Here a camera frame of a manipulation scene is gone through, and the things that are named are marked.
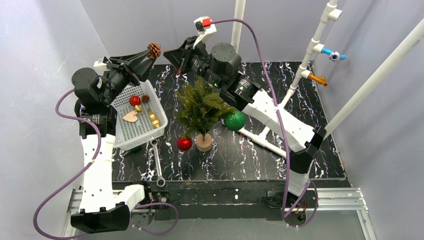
terracotta pot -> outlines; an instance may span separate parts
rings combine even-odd
[[[211,150],[213,141],[214,140],[212,139],[211,135],[206,134],[206,136],[204,137],[204,141],[203,141],[202,135],[199,134],[199,135],[196,136],[196,147],[201,152],[207,152],[207,151]]]

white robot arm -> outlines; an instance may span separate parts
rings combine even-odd
[[[178,68],[178,73],[193,71],[214,86],[227,104],[256,118],[282,137],[277,109],[264,90],[264,82],[252,80],[239,72],[242,58],[231,44],[221,42],[212,47],[211,53],[206,51],[205,40],[217,31],[209,17],[199,17],[194,25],[198,36],[186,38],[179,48],[166,51],[163,56]],[[325,130],[301,122],[283,107],[279,112],[291,149],[288,191],[300,196],[307,187],[312,161],[324,140]]]
[[[90,125],[79,123],[84,165],[91,163],[91,166],[84,173],[79,213],[71,216],[70,223],[85,233],[126,230],[131,211],[145,198],[141,184],[126,186],[116,197],[113,194],[112,151],[117,111],[111,103],[128,84],[139,85],[146,81],[155,60],[148,49],[134,55],[99,59],[94,67],[104,72],[103,76],[89,67],[77,70],[72,76],[78,97],[75,115],[94,123],[101,136],[99,153],[92,160],[98,147],[98,136]]]

small christmas tree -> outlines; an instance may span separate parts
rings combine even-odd
[[[210,84],[203,85],[202,82],[199,77],[194,87],[189,84],[182,87],[183,94],[176,92],[182,111],[175,111],[175,115],[187,127],[183,135],[185,139],[198,132],[205,141],[208,131],[226,114],[235,110],[224,102],[219,93],[214,92]]]

tabletop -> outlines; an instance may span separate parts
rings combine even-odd
[[[279,101],[293,81],[299,62],[267,62],[266,68]],[[240,71],[261,81],[264,78],[261,64],[243,63]],[[177,139],[185,130],[174,115],[180,109],[175,92],[182,92],[182,86],[194,84],[194,74],[187,73],[176,77],[177,71],[170,65],[155,65],[150,72],[149,81],[160,100],[168,119],[164,135],[159,137],[158,151],[162,175],[166,180],[279,180],[285,178],[285,159],[270,150],[254,143],[250,138],[226,129],[217,122],[209,134],[213,137],[212,149],[200,152],[195,146],[188,151],[177,147]],[[299,87],[285,107],[293,116],[314,128],[327,124],[315,83],[302,79]],[[248,117],[246,130],[259,134],[264,125]],[[283,149],[283,141],[270,131],[270,143]],[[112,164],[114,181],[156,180],[156,164],[152,144],[147,142],[141,150],[125,157],[127,151],[115,148]],[[345,178],[332,136],[322,143],[312,164],[310,178]]]

white bracket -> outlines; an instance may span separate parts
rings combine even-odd
[[[313,161],[309,165],[309,170],[311,169]],[[291,169],[290,171],[290,181],[288,181],[288,191],[296,196],[300,196],[303,190],[306,187],[309,179],[309,170],[307,173],[301,174],[297,173]]]
[[[91,163],[98,145],[96,134],[87,135],[81,139],[84,150],[84,166]],[[80,210],[86,213],[94,213],[105,207],[106,210],[115,207],[115,198],[112,192],[112,150],[115,136],[107,134],[101,138],[101,147],[93,164],[84,173],[83,194]]]
[[[99,58],[97,61],[94,62],[94,69],[97,71],[97,73],[103,74],[104,72],[108,71],[108,67],[106,66],[106,63],[104,63],[104,58]]]
[[[129,210],[132,211],[136,205],[145,199],[145,189],[143,185],[134,184],[126,186],[125,189],[116,197],[116,203],[125,202]]]
[[[194,20],[194,25],[196,25],[196,23],[199,23],[199,22],[202,23],[203,20],[207,20],[207,19],[210,19],[210,18],[208,16],[201,16],[198,19]],[[211,24],[210,26],[204,26],[203,30],[197,30],[197,34],[199,37],[194,42],[193,48],[196,47],[196,45],[200,42],[205,43],[216,32],[217,32],[217,28],[215,27],[215,24]]]

